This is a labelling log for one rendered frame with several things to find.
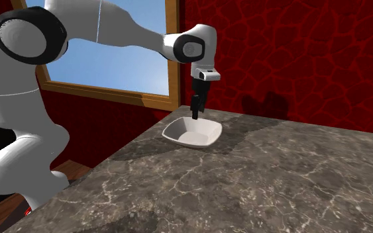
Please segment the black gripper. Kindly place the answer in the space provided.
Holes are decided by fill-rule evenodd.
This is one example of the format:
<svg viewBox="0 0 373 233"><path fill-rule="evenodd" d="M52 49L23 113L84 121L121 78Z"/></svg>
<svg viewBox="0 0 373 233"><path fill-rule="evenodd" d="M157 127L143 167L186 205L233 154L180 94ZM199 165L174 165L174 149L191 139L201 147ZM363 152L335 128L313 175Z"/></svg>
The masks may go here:
<svg viewBox="0 0 373 233"><path fill-rule="evenodd" d="M205 110L207 100L207 93L210 90L211 82L202 79L192 78L191 88L195 95L191 97L190 110L192 111L192 119L197 120L199 111L201 113Z"/></svg>

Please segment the white square bowl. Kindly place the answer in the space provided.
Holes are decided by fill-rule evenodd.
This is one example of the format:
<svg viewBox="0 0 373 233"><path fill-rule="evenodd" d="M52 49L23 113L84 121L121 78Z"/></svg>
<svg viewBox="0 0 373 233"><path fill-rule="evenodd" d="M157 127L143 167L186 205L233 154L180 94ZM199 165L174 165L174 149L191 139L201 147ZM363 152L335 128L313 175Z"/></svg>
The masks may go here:
<svg viewBox="0 0 373 233"><path fill-rule="evenodd" d="M190 148L207 148L216 142L223 131L222 124L198 118L180 117L171 122L163 131L166 139Z"/></svg>

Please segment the wooden framed window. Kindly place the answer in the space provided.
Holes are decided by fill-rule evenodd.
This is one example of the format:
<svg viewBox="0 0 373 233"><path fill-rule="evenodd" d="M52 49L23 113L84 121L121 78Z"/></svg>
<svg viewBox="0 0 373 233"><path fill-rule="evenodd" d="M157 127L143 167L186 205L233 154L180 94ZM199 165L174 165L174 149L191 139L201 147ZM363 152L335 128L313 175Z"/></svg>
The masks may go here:
<svg viewBox="0 0 373 233"><path fill-rule="evenodd" d="M141 26L179 31L179 0L108 0ZM180 65L138 46L114 47L73 39L57 61L36 67L40 88L173 111L180 105Z"/></svg>

